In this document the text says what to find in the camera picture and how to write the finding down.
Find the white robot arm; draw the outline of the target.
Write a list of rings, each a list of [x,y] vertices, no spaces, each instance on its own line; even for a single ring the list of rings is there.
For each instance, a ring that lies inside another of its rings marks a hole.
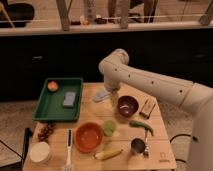
[[[99,63],[108,92],[123,82],[194,114],[186,171],[213,171],[213,88],[130,67],[129,55],[116,49]]]

